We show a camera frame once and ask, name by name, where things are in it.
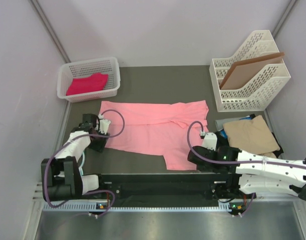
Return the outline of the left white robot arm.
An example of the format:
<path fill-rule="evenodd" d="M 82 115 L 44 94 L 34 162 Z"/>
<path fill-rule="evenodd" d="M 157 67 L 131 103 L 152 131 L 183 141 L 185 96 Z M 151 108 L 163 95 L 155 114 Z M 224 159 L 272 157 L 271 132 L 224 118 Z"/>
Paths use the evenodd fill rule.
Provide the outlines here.
<path fill-rule="evenodd" d="M 83 114 L 82 122 L 71 130 L 64 148 L 60 150 L 46 168 L 49 160 L 42 161 L 43 197 L 49 201 L 76 200 L 86 193 L 95 198 L 105 195 L 106 186 L 96 174 L 82 175 L 78 160 L 87 148 L 102 152 L 108 140 L 111 121 L 102 115 Z"/>

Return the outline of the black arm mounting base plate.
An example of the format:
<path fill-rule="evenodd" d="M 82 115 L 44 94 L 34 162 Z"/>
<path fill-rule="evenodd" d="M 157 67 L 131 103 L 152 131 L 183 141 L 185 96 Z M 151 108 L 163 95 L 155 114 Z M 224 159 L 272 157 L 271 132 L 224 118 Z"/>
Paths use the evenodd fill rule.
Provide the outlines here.
<path fill-rule="evenodd" d="M 100 189 L 111 190 L 116 207 L 213 207 L 218 200 L 242 200 L 234 176 L 215 173 L 101 174 Z"/>

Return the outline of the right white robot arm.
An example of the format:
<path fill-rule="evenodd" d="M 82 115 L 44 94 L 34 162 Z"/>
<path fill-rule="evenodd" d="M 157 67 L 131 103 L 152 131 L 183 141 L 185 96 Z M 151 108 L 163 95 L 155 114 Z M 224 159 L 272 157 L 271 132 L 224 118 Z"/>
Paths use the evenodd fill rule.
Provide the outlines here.
<path fill-rule="evenodd" d="M 236 179 L 226 185 L 230 197 L 272 192 L 306 201 L 306 158 L 274 159 L 229 146 L 217 150 L 192 146 L 188 161 L 196 164 L 200 171 L 233 175 Z"/>

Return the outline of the pink t-shirt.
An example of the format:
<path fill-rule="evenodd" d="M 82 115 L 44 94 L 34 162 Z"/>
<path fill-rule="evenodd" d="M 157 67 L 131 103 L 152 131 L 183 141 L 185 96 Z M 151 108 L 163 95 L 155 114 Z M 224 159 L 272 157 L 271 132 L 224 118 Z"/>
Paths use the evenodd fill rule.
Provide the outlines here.
<path fill-rule="evenodd" d="M 208 131 L 205 100 L 175 104 L 103 101 L 100 113 L 111 122 L 107 148 L 162 156 L 171 171 L 196 169 L 187 159 L 187 140 L 199 146 L 201 130 Z"/>

